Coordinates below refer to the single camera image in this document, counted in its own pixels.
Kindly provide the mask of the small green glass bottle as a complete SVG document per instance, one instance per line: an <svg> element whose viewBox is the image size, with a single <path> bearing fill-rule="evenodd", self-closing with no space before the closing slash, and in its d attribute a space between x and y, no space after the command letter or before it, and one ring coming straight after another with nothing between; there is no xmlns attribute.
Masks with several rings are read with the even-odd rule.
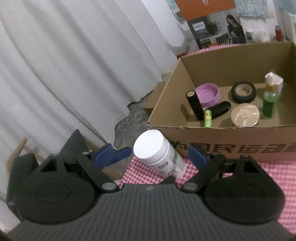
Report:
<svg viewBox="0 0 296 241"><path fill-rule="evenodd" d="M265 118L273 118L277 101L278 92L276 90L276 85L266 84L262 106L262 114Z"/></svg>

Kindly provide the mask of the white supplement bottle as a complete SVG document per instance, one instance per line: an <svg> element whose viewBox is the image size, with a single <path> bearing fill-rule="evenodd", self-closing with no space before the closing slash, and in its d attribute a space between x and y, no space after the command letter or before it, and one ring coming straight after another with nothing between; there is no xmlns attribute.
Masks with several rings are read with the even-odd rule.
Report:
<svg viewBox="0 0 296 241"><path fill-rule="evenodd" d="M180 179L186 172L186 163L171 143L158 130L142 133L133 145L137 158L159 175Z"/></svg>

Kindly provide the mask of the black tape roll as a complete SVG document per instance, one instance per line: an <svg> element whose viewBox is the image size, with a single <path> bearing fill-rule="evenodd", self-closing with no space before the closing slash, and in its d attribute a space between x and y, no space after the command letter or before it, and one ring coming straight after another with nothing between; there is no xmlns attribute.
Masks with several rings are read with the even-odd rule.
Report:
<svg viewBox="0 0 296 241"><path fill-rule="evenodd" d="M236 103L251 103L256 98L256 88L250 82L235 83L231 88L231 97Z"/></svg>

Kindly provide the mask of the orange Philips box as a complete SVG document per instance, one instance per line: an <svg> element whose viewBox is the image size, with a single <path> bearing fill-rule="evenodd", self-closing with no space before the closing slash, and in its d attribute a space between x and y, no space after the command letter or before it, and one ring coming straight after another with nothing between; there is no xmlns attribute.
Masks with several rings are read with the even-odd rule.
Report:
<svg viewBox="0 0 296 241"><path fill-rule="evenodd" d="M199 49L246 43L234 0L176 1L176 4Z"/></svg>

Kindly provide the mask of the pink checkered tablecloth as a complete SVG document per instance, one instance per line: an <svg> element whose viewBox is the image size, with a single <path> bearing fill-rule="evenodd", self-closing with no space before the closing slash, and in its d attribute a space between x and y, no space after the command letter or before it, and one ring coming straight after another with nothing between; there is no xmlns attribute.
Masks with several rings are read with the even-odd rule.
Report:
<svg viewBox="0 0 296 241"><path fill-rule="evenodd" d="M186 93L213 83L231 102L241 83L258 87L264 77L284 80L275 117L262 113L236 127L230 113L204 126ZM118 226L115 240L289 240L279 222L285 195L259 161L295 160L295 44L239 45L181 58L148 120L196 172L179 185L125 184L106 216Z"/></svg>

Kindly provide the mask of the black handle tool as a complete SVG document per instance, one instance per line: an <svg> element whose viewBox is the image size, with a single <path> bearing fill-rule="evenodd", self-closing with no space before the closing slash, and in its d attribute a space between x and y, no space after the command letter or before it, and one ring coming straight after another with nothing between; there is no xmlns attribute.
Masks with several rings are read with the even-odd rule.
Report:
<svg viewBox="0 0 296 241"><path fill-rule="evenodd" d="M214 120L226 114L230 110L230 108L231 108L231 103L228 101L223 101L219 104L216 104L210 108L205 109L204 112L210 111L211 118Z"/></svg>

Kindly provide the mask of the white curtain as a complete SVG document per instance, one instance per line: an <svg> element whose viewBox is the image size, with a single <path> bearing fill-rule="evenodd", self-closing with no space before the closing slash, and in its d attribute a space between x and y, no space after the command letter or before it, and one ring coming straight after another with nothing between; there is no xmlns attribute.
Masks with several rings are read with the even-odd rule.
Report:
<svg viewBox="0 0 296 241"><path fill-rule="evenodd" d="M44 157L74 130L114 142L190 39L165 1L1 1L1 196L22 138Z"/></svg>

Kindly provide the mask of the pink plastic lid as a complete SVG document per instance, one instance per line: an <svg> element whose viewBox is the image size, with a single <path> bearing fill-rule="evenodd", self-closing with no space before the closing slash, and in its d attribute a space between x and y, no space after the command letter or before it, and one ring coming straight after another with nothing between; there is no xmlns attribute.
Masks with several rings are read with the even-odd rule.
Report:
<svg viewBox="0 0 296 241"><path fill-rule="evenodd" d="M221 99L220 89L216 84L205 83L195 89L203 110L215 106Z"/></svg>

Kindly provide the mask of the red thermos bottle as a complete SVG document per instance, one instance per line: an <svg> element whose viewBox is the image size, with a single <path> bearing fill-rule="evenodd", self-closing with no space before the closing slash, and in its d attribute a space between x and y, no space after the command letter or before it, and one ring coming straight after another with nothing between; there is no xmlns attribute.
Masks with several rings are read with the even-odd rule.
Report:
<svg viewBox="0 0 296 241"><path fill-rule="evenodd" d="M275 38L278 42L282 42L282 31L279 25L275 25Z"/></svg>

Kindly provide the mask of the black cylinder battery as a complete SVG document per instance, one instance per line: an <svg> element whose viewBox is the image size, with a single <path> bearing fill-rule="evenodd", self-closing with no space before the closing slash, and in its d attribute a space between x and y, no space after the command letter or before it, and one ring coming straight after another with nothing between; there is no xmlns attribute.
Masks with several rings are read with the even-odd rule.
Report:
<svg viewBox="0 0 296 241"><path fill-rule="evenodd" d="M195 90L188 91L186 98L192 108L192 111L198 121L204 120L204 111Z"/></svg>

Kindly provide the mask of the small white box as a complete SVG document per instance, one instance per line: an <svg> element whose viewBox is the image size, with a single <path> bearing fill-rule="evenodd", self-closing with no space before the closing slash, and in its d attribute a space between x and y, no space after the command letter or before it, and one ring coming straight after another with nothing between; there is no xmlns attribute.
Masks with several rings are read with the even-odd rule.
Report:
<svg viewBox="0 0 296 241"><path fill-rule="evenodd" d="M264 78L265 78L266 85L274 86L278 96L281 96L281 92L283 88L283 78L273 72L267 73Z"/></svg>

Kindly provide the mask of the green glue stick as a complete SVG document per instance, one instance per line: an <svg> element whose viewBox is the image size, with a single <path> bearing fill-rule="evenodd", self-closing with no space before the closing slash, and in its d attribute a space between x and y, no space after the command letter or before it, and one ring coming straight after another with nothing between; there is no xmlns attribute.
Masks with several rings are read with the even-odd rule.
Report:
<svg viewBox="0 0 296 241"><path fill-rule="evenodd" d="M212 126L212 112L210 110L204 111L204 127L210 128Z"/></svg>

